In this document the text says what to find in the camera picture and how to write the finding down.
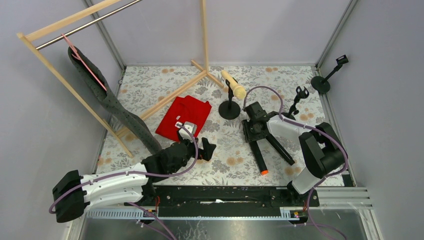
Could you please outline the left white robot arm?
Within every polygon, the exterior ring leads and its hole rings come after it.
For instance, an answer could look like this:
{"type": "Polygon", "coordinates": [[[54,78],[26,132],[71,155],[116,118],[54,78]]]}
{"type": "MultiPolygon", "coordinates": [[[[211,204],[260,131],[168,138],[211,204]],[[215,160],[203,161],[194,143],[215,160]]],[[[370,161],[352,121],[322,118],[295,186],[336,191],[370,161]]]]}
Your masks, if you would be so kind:
{"type": "Polygon", "coordinates": [[[55,215],[57,223],[66,223],[93,208],[154,199],[154,183],[182,175],[180,169],[190,159],[211,160],[216,144],[203,137],[201,145],[198,148],[196,143],[183,139],[123,169],[84,175],[78,170],[69,171],[52,189],[54,202],[49,213],[55,215]]]}

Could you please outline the beige microphone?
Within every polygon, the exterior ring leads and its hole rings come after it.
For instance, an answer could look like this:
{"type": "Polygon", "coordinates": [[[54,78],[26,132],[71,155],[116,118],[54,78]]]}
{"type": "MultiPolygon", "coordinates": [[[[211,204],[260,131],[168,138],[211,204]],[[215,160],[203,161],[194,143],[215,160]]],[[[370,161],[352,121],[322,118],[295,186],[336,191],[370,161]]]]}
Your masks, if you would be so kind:
{"type": "Polygon", "coordinates": [[[229,88],[232,90],[233,95],[240,100],[244,100],[247,95],[246,89],[241,84],[239,84],[235,78],[233,78],[226,70],[222,70],[220,73],[223,80],[228,82],[229,88]]]}

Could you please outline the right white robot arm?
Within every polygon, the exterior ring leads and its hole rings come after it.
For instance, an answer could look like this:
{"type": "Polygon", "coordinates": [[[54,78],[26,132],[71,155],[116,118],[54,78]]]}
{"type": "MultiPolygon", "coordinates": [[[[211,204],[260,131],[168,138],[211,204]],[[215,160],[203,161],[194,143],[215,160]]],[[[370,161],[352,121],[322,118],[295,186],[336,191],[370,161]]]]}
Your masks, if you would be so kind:
{"type": "Polygon", "coordinates": [[[248,119],[242,121],[245,141],[249,144],[262,175],[268,173],[268,168],[258,145],[259,140],[267,140],[289,165],[293,165],[295,161],[277,137],[300,145],[305,168],[287,185],[294,195],[309,192],[326,175],[345,163],[343,147],[327,122],[315,127],[304,125],[286,112],[267,113],[258,102],[243,110],[248,116],[248,119]]]}

